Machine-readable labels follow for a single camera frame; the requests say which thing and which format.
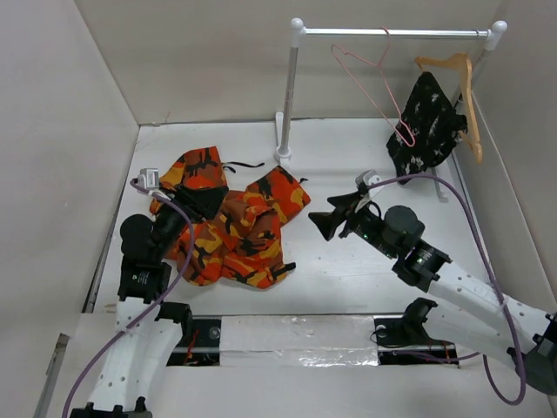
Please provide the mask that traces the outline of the orange camouflage trousers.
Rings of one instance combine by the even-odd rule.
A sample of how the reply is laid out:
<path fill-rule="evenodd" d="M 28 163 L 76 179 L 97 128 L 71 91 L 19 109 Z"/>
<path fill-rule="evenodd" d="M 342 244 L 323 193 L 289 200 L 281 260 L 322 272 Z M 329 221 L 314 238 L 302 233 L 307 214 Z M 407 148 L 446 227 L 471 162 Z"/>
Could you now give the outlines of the orange camouflage trousers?
<path fill-rule="evenodd" d="M 281 228 L 310 202 L 300 180 L 277 165 L 243 191 L 230 190 L 216 217 L 184 228 L 165 257 L 195 286 L 227 278 L 272 287 L 296 267 L 283 260 Z"/>

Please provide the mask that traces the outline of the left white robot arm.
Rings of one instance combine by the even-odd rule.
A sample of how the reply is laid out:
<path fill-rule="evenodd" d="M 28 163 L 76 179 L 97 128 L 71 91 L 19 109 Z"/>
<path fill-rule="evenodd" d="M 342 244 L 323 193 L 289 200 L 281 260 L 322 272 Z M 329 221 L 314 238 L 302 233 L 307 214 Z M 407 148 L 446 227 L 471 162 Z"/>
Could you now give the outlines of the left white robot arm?
<path fill-rule="evenodd" d="M 150 417 L 150 399 L 174 348 L 193 337 L 190 306 L 166 299 L 179 279 L 171 277 L 164 258 L 183 231 L 192 233 L 194 223 L 215 218 L 228 188 L 179 185 L 171 191 L 139 179 L 130 184 L 161 207 L 155 219 L 135 214 L 120 227 L 115 334 L 77 377 L 64 417 Z"/>

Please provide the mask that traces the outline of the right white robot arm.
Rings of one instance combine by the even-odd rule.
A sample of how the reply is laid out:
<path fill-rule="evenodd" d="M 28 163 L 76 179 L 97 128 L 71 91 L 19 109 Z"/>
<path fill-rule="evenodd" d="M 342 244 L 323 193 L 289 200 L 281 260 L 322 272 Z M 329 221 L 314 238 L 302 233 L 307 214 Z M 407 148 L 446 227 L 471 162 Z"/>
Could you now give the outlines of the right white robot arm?
<path fill-rule="evenodd" d="M 414 343 L 426 338 L 468 347 L 521 374 L 543 394 L 556 394 L 556 318 L 474 278 L 441 250 L 426 243 L 424 224 L 407 206 L 384 216 L 359 203 L 359 194 L 330 197 L 331 212 L 310 220 L 325 240 L 355 233 L 387 258 L 393 272 L 425 293 L 411 303 L 402 332 Z"/>

